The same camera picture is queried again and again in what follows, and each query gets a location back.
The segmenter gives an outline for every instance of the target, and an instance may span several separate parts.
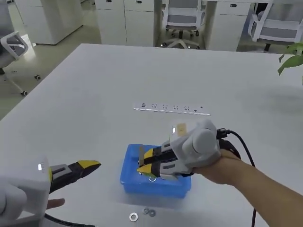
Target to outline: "metal washer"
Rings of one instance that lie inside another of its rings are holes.
[[[155,210],[150,210],[149,212],[151,217],[155,217],[156,216],[156,211]]]
[[[150,176],[150,177],[148,178],[148,180],[149,180],[150,182],[155,182],[155,181],[157,180],[157,178],[153,178],[153,177]]]
[[[148,209],[148,208],[145,208],[144,210],[143,210],[143,214],[148,214],[150,212],[150,209]]]
[[[138,214],[137,213],[131,213],[129,215],[129,219],[130,219],[131,222],[136,222],[138,220]]]

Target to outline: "white device casing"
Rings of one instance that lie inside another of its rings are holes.
[[[34,219],[41,219],[46,210],[51,179],[46,158],[23,167],[12,168],[0,176],[0,226],[19,223],[22,211]]]
[[[178,159],[161,164],[161,178],[177,179],[177,174],[190,174],[194,167],[217,161],[221,153],[216,135],[217,129],[210,120],[173,125],[169,141],[162,145],[162,152],[172,149]]]

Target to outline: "blue box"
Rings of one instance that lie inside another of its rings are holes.
[[[120,182],[124,186],[125,192],[184,198],[186,193],[191,189],[190,176],[180,176],[178,181],[157,178],[155,182],[150,182],[148,176],[140,175],[137,172],[140,146],[144,147],[145,152],[157,147],[155,145],[141,144],[128,145],[120,175]]]

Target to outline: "power outlet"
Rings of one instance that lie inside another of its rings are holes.
[[[202,105],[180,105],[156,102],[142,102],[135,103],[134,110],[210,116],[210,113],[206,111]]]

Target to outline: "office chair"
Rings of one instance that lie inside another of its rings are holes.
[[[27,50],[28,45],[26,42],[20,37],[18,32],[14,31],[6,0],[0,0],[0,76],[3,76],[5,81],[14,85],[22,96],[26,96],[27,91],[10,79],[3,68],[17,61]],[[39,75],[35,75],[34,78],[36,80],[41,79]]]
[[[179,37],[164,41],[161,46],[172,48],[178,44],[184,49],[188,49],[187,44],[195,45],[200,49],[199,44],[191,40],[183,39],[183,31],[189,31],[190,37],[193,37],[193,31],[199,36],[199,28],[205,15],[205,7],[202,0],[166,0],[163,11],[163,27],[168,31],[179,30]]]
[[[268,3],[264,11],[251,15],[248,33],[252,41],[266,43],[264,52],[268,52],[271,44],[291,45],[300,42],[303,4]]]

